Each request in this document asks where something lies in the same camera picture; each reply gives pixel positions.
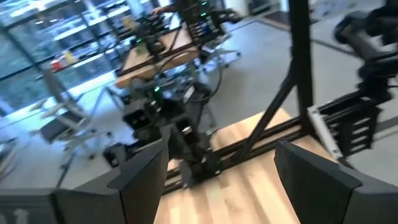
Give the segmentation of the black slotted frame bracket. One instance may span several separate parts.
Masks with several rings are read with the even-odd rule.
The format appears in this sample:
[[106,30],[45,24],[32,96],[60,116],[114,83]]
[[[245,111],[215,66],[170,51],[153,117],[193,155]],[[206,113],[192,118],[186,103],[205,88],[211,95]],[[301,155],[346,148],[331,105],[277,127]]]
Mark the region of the black slotted frame bracket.
[[354,92],[321,106],[313,105],[307,108],[307,113],[326,152],[343,161],[372,148],[381,112],[378,104]]

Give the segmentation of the black electronics equipment green lights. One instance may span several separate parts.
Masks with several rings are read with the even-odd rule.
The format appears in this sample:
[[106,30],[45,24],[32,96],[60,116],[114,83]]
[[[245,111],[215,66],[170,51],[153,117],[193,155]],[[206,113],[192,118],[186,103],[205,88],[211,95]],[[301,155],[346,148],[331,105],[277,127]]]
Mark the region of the black electronics equipment green lights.
[[209,0],[176,0],[177,12],[187,26],[188,33],[195,45],[224,36],[224,23],[236,24],[243,17],[234,9],[218,9]]

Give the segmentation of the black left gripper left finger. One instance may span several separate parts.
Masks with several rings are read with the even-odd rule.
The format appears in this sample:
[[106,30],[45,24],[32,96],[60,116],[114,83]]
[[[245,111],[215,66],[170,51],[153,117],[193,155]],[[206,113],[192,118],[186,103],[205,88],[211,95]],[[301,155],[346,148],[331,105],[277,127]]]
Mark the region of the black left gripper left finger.
[[153,224],[168,162],[167,142],[158,140],[83,185],[56,190],[57,224]]

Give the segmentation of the white office chair base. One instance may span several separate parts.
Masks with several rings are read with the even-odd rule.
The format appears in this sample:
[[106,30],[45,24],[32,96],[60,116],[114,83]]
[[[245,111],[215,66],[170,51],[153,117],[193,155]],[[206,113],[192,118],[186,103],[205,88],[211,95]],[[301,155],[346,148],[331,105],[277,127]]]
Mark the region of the white office chair base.
[[237,57],[241,56],[239,50],[230,50],[223,47],[224,41],[212,40],[205,44],[197,44],[199,54],[192,62],[192,65],[197,70],[206,72],[206,66],[210,62],[215,62],[217,65],[222,65],[225,68],[229,67],[229,63],[223,58],[223,55],[236,54]]

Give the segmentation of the person's hand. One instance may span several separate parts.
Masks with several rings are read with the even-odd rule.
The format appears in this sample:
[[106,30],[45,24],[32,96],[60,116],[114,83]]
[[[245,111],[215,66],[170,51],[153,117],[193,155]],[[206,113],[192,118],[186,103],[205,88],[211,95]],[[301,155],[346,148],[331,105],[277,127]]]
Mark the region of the person's hand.
[[163,14],[163,13],[171,13],[176,12],[176,7],[174,4],[170,4],[167,6],[159,6],[152,11],[152,14]]

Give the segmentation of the wooden workstation table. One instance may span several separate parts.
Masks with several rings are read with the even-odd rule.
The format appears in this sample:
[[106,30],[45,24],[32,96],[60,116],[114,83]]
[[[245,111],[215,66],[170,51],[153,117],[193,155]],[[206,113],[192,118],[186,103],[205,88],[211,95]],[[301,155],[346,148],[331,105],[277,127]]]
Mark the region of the wooden workstation table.
[[198,58],[199,51],[194,46],[185,24],[160,36],[159,40],[166,46],[166,49],[161,53],[162,60],[154,63],[149,53],[138,54],[137,48],[130,50],[117,74],[114,84],[117,88],[126,88],[130,79],[152,78],[162,65],[161,71],[163,72]]

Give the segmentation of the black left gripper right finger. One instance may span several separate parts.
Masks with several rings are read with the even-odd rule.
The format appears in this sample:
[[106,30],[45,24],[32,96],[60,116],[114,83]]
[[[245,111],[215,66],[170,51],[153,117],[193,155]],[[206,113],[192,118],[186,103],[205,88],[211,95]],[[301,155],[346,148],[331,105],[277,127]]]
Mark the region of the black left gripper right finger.
[[274,164],[301,224],[398,224],[398,186],[288,141]]

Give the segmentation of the gray office chair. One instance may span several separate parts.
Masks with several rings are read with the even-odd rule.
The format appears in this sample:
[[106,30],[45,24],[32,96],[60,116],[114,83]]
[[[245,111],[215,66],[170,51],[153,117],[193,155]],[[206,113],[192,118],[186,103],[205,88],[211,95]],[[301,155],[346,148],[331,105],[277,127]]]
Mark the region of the gray office chair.
[[122,108],[122,104],[117,102],[119,95],[108,87],[100,91],[90,111],[84,109],[80,103],[83,94],[74,96],[69,91],[61,93],[56,97],[58,103],[49,108],[45,107],[46,98],[40,100],[29,111],[39,110],[41,119],[50,118],[51,120],[41,128],[30,131],[29,134],[40,135],[48,144],[56,141],[63,142],[63,151],[66,156],[72,156],[80,147],[89,160],[94,159],[103,139],[107,140],[104,147],[114,143],[114,134],[111,131],[101,131],[91,125],[104,94],[109,95],[117,109]]

